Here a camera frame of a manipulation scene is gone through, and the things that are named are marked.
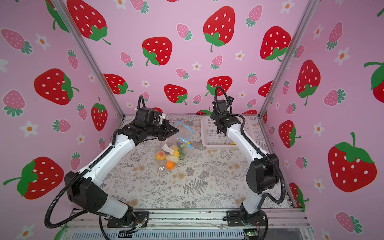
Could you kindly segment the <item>clear zip bag blue zipper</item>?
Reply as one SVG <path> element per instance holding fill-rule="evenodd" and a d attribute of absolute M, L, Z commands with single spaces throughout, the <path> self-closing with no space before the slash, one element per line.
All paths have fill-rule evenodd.
<path fill-rule="evenodd" d="M 174 124 L 174 127 L 179 129 L 179 132 L 173 135 L 172 137 L 166 139 L 164 143 L 160 145 L 158 151 L 164 151 L 166 155 L 168 155 L 168 154 L 172 154 L 174 152 L 174 149 L 177 149 L 177 148 L 184 149 L 186 158 L 181 160 L 178 164 L 176 164 L 175 165 L 175 168 L 176 168 L 179 164 L 183 163 L 188 157 L 192 155 L 192 150 L 194 148 L 191 144 L 191 138 L 193 136 L 194 131 L 192 130 L 191 127 L 187 126 L 187 124 L 185 124 L 181 120 L 178 120 Z M 164 172 L 171 171 L 166 168 L 166 162 L 167 162 L 166 159 L 164 161 L 159 161 L 155 157 L 155 160 L 157 163 L 157 167 L 160 171 L 164 171 Z"/>

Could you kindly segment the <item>orange tangerine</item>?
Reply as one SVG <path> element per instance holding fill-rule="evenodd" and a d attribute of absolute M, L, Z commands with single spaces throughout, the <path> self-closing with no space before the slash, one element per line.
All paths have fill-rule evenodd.
<path fill-rule="evenodd" d="M 168 169 L 168 170 L 173 170 L 174 168 L 175 168 L 175 163 L 174 162 L 172 162 L 172 161 L 167 161 L 166 162 L 166 168 Z"/>

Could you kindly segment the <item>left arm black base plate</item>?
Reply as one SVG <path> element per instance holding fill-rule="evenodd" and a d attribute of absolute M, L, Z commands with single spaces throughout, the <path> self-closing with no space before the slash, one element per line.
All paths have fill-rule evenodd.
<path fill-rule="evenodd" d="M 149 220 L 150 212 L 133 211 L 126 213 L 122 219 L 110 217 L 107 228 L 133 228 L 139 225 L 139 228 L 146 228 Z"/>

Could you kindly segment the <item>yellow red peach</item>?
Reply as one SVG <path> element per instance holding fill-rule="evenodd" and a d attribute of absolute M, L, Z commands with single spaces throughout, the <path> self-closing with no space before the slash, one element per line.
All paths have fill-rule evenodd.
<path fill-rule="evenodd" d="M 159 161 L 164 161 L 166 159 L 166 153 L 164 151 L 158 151 L 156 153 L 156 159 Z"/>

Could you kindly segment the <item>white plastic mesh basket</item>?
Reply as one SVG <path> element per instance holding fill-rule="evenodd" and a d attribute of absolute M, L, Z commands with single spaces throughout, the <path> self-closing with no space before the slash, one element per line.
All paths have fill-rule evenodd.
<path fill-rule="evenodd" d="M 241 134 L 241 125 L 240 124 L 235 125 L 235 130 L 237 130 L 238 134 Z M 255 135 L 253 133 L 253 130 L 251 128 L 251 125 L 246 122 L 244 126 L 244 131 L 248 135 L 248 138 L 252 139 L 254 143 L 255 142 Z M 223 133 L 217 134 L 217 127 L 214 124 L 214 120 L 212 120 L 210 117 L 203 117 L 201 120 L 201 138 L 202 143 L 207 148 L 236 148 L 236 145 L 231 145 L 233 142 L 228 136 L 224 135 Z"/>

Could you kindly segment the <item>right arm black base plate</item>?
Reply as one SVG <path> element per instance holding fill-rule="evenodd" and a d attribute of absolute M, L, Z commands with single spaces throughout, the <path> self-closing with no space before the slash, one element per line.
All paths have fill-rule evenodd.
<path fill-rule="evenodd" d="M 227 211 L 223 217 L 229 227 L 266 227 L 268 217 L 263 210 L 248 214 L 245 210 Z"/>

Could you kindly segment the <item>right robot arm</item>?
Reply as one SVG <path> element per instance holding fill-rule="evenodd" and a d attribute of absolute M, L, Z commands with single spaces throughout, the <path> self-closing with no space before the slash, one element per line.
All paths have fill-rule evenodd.
<path fill-rule="evenodd" d="M 286 184 L 279 168 L 279 159 L 262 150 L 245 131 L 246 120 L 238 114 L 214 111 L 211 119 L 215 121 L 218 133 L 223 133 L 241 150 L 250 165 L 246 175 L 249 192 L 241 209 L 246 215 L 261 211 L 265 198 L 280 204 L 285 199 Z"/>

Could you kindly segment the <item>white radish with leaves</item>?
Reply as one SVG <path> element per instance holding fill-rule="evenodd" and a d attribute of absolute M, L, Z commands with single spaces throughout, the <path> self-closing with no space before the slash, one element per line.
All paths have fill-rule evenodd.
<path fill-rule="evenodd" d="M 167 161 L 172 161 L 175 164 L 178 164 L 181 160 L 186 158 L 186 154 L 184 153 L 184 149 L 180 149 L 180 148 L 177 148 L 177 149 L 179 150 L 180 156 L 175 157 L 175 156 L 173 156 L 173 154 L 168 154 L 166 156 Z"/>

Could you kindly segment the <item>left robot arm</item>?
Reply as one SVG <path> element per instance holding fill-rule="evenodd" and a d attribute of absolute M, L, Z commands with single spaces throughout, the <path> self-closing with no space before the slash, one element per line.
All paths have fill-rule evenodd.
<path fill-rule="evenodd" d="M 113 140 L 96 159 L 78 173 L 65 176 L 69 201 L 85 211 L 99 216 L 110 216 L 128 225 L 135 218 L 133 207 L 109 196 L 101 184 L 119 161 L 140 143 L 149 140 L 165 141 L 179 132 L 169 120 L 161 124 L 140 123 L 137 120 L 114 132 Z"/>

